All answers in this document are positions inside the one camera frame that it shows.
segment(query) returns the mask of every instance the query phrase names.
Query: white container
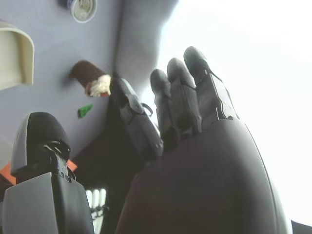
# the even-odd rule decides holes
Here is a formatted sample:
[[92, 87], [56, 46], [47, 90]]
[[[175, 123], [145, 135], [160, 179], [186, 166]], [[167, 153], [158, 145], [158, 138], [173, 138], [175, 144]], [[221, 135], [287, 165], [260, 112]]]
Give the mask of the white container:
[[34, 83], [34, 55], [30, 36], [0, 21], [0, 90]]
[[89, 22], [98, 9], [98, 0], [68, 0], [67, 7], [78, 23]]

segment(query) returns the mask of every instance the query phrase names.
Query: green object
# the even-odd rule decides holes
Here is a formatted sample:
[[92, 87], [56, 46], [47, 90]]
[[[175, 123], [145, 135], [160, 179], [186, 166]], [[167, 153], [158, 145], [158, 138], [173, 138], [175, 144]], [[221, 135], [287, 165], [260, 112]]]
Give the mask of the green object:
[[78, 116], [79, 116], [79, 118], [85, 117], [86, 114], [92, 109], [92, 107], [93, 107], [93, 104], [90, 104], [90, 105], [81, 107], [81, 108], [78, 110]]

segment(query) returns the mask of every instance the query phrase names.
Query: beige tray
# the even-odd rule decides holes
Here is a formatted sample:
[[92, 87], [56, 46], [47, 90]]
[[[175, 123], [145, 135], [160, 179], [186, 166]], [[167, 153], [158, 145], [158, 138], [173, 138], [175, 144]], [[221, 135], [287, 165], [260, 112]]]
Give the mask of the beige tray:
[[0, 21], [0, 90], [34, 82], [34, 43], [30, 36]]

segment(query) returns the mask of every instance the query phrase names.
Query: can lid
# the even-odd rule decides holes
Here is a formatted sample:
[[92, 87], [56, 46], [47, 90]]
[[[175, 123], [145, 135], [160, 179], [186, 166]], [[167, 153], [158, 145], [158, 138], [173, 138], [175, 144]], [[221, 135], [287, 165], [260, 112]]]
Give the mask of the can lid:
[[71, 5], [74, 19], [79, 23], [90, 21], [97, 10], [97, 0], [75, 0]]

